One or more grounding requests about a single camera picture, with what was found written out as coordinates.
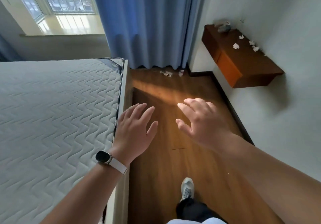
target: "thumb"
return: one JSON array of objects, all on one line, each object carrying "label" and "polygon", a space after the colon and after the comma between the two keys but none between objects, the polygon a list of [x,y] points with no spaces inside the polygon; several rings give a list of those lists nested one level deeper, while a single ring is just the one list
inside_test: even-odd
[{"label": "thumb", "polygon": [[157,133],[158,121],[154,121],[147,131],[147,138],[151,142]]},{"label": "thumb", "polygon": [[176,119],[176,123],[179,127],[179,130],[183,131],[187,136],[192,137],[192,129],[189,125],[184,123],[181,119]]}]

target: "dark baseboard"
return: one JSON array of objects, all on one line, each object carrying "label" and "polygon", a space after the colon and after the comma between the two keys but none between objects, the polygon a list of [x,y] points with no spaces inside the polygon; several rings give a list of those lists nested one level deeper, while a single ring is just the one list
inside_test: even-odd
[{"label": "dark baseboard", "polygon": [[213,72],[211,71],[208,71],[208,72],[191,72],[191,69],[189,68],[188,64],[186,64],[186,69],[187,69],[187,72],[188,72],[188,75],[190,77],[199,77],[199,76],[210,76],[211,79],[213,80],[217,90],[219,91],[219,94],[221,95],[224,103],[226,104],[228,110],[230,111],[233,119],[235,120],[237,126],[239,127],[239,130],[243,136],[243,138],[251,143],[252,145],[254,145],[251,137],[249,136],[249,134],[247,133],[243,123],[241,122],[239,116],[237,115],[236,111],[234,110],[231,102],[229,101],[229,99],[227,98],[222,86],[220,85],[219,81],[216,79],[215,75]]}]

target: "window sill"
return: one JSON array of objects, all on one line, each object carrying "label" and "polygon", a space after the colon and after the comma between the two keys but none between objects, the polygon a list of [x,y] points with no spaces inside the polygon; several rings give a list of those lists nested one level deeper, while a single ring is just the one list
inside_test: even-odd
[{"label": "window sill", "polygon": [[99,15],[50,15],[39,23],[40,33],[28,33],[25,36],[47,35],[104,35],[104,29]]}]

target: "white watch strap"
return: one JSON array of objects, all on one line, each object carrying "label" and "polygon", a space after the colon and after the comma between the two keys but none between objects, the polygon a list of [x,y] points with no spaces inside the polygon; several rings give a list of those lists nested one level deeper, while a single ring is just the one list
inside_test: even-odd
[{"label": "white watch strap", "polygon": [[127,171],[127,167],[124,166],[122,163],[120,163],[117,159],[114,157],[111,159],[111,161],[108,163],[108,165],[111,165],[116,170],[120,171],[122,174],[125,174]]}]

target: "shoelace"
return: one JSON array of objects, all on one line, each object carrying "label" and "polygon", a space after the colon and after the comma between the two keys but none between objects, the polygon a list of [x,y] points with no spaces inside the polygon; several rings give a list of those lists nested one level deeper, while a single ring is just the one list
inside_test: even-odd
[{"label": "shoelace", "polygon": [[192,195],[192,190],[189,188],[186,188],[184,191],[183,199],[187,199],[188,197],[191,197]]}]

